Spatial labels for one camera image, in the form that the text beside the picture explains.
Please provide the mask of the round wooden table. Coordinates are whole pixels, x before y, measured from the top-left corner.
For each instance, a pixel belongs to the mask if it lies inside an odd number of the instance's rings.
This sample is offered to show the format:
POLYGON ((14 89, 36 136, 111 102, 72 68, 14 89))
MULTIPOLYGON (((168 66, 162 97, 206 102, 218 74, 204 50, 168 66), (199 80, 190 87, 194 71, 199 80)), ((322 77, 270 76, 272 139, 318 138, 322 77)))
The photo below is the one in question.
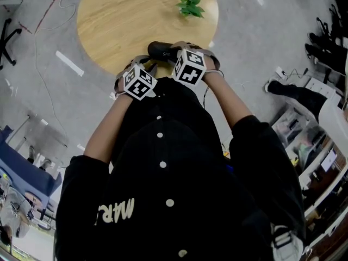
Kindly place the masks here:
POLYGON ((77 14, 80 42, 91 60, 118 74, 151 42, 191 42, 207 48, 219 19, 217 0, 201 0, 203 16, 180 14, 180 0, 81 0, 77 14))

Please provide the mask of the stack of clear storage bins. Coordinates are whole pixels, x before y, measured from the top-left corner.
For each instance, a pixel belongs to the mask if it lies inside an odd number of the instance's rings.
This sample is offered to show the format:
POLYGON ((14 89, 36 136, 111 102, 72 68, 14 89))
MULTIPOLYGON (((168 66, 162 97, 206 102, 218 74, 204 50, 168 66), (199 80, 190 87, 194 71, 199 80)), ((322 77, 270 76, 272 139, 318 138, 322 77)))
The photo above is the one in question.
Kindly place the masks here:
POLYGON ((326 133, 313 114, 298 102, 290 99, 286 107, 272 128, 300 175, 322 151, 326 133))

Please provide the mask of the person's right forearm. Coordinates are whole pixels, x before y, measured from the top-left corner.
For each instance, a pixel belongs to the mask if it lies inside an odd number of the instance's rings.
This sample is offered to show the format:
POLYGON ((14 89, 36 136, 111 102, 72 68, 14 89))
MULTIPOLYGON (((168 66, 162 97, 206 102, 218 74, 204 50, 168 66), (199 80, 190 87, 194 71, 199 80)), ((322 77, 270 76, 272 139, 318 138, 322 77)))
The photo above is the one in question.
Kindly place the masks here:
POLYGON ((252 116, 245 103, 219 73, 208 72, 203 81, 214 93, 230 129, 241 119, 252 116))

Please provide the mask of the white drawer cabinet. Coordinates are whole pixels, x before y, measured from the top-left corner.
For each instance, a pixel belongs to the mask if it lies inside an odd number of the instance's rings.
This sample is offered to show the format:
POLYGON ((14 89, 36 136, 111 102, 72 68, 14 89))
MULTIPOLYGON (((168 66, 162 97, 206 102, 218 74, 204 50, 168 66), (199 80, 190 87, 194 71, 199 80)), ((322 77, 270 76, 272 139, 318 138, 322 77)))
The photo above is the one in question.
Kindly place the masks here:
POLYGON ((314 92, 317 92, 319 94, 322 94, 328 100, 332 101, 336 105, 338 105, 339 102, 341 101, 341 96, 337 94, 335 89, 333 89, 329 85, 324 84, 323 82, 315 78, 311 78, 306 84, 305 88, 312 90, 314 92))

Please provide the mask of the black office chair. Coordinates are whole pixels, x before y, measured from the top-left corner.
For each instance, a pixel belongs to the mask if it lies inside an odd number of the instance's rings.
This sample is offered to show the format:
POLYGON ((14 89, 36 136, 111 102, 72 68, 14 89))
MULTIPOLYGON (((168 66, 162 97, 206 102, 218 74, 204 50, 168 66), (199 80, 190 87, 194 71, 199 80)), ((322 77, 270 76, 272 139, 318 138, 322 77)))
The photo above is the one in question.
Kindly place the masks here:
POLYGON ((0 71, 3 70, 3 64, 1 64, 2 56, 6 58, 6 60, 12 65, 15 66, 17 64, 16 60, 12 60, 7 49, 7 43, 11 40, 11 38, 18 34, 22 33, 21 28, 16 28, 13 32, 11 32, 8 36, 6 36, 8 25, 11 24, 12 19, 8 18, 4 21, 4 26, 0 35, 0 71))

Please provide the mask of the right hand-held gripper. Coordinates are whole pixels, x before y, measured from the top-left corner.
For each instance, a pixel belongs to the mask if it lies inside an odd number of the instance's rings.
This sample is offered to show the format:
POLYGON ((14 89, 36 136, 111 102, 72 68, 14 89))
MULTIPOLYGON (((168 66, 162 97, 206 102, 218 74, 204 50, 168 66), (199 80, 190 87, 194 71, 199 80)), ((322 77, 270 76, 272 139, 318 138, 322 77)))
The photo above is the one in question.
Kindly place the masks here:
POLYGON ((203 76, 207 73, 204 56, 210 56, 216 67, 220 69, 220 62, 215 54, 207 49, 203 49, 198 45, 179 41, 172 44, 173 47, 179 46, 177 62, 173 66, 172 77, 187 86, 196 86, 203 76))

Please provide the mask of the white shelf unit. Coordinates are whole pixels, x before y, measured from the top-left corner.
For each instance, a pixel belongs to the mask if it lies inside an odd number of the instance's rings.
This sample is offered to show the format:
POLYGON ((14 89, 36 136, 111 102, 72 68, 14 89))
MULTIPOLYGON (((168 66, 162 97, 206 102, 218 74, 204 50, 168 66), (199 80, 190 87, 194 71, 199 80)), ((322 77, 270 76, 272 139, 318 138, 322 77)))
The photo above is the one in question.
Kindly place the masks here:
POLYGON ((333 235, 348 214, 348 158, 323 136, 308 152, 304 166, 296 168, 305 208, 305 253, 309 255, 317 243, 333 235))

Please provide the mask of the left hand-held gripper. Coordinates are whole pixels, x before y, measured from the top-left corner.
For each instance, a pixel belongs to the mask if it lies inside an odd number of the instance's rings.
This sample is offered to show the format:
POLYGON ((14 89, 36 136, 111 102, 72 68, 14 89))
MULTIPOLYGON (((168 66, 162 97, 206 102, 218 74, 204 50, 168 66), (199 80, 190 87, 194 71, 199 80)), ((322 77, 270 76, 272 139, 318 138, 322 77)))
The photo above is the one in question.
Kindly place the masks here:
POLYGON ((157 67, 149 55, 136 56, 116 75, 115 97, 127 94, 139 101, 144 99, 157 84, 157 67))

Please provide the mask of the person's black buttoned jacket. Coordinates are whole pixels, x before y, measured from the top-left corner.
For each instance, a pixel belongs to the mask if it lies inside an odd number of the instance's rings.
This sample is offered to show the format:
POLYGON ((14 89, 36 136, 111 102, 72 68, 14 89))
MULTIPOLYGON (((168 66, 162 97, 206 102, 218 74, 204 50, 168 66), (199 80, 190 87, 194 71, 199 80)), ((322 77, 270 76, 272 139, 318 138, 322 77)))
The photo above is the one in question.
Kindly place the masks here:
POLYGON ((306 239, 298 176, 255 116, 232 128, 231 158, 195 93, 165 77, 132 101, 111 162, 65 170, 57 261, 274 261, 271 224, 306 239))

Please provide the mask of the blue box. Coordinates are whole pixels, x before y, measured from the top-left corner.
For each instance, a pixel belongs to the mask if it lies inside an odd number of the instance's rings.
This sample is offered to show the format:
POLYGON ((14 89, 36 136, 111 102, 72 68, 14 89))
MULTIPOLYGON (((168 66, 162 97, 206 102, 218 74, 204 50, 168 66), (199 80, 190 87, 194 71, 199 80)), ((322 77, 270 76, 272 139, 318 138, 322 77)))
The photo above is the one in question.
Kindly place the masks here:
POLYGON ((22 195, 34 195, 45 208, 52 194, 61 185, 62 176, 59 173, 57 178, 53 178, 10 147, 5 141, 12 131, 9 126, 0 130, 0 170, 6 173, 17 191, 22 195))

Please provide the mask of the person's right hand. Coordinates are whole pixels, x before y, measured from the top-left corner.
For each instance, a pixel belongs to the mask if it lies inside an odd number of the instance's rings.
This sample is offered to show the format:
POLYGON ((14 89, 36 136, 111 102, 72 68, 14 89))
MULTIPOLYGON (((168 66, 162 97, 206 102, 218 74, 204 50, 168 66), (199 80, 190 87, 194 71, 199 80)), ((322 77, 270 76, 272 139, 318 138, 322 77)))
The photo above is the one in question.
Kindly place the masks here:
POLYGON ((204 61, 205 61, 205 64, 206 64, 207 72, 208 71, 217 71, 217 70, 219 70, 219 68, 216 67, 214 60, 210 56, 205 55, 204 56, 204 61))

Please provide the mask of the small potted green plant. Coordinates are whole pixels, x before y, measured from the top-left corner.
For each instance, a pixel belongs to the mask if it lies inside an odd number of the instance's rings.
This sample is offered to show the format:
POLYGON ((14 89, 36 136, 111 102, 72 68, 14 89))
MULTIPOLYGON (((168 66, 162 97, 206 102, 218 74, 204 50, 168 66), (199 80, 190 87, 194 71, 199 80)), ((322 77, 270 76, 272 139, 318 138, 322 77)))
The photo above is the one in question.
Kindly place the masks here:
POLYGON ((176 6, 179 8, 179 13, 182 16, 194 16, 203 18, 202 13, 205 11, 199 6, 201 0, 180 0, 176 6))

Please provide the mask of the person's left forearm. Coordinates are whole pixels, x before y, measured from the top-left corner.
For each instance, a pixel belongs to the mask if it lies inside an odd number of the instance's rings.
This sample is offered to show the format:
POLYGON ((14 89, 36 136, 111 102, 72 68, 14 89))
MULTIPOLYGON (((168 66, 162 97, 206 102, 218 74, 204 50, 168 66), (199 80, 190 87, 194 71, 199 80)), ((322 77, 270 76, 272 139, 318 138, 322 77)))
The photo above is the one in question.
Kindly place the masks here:
POLYGON ((125 94, 116 99, 89 139, 84 151, 85 156, 108 164, 111 162, 122 121, 132 101, 133 99, 125 94))

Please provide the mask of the black zippered case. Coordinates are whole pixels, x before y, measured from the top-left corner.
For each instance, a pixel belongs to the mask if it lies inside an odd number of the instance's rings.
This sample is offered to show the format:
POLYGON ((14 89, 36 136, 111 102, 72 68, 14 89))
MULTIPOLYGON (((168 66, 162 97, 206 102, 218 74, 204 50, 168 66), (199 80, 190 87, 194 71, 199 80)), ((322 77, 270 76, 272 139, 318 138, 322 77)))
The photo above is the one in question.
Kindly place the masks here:
POLYGON ((151 42, 147 47, 148 55, 151 58, 171 65, 175 65, 177 62, 177 53, 180 50, 179 46, 173 47, 170 43, 158 41, 151 42))

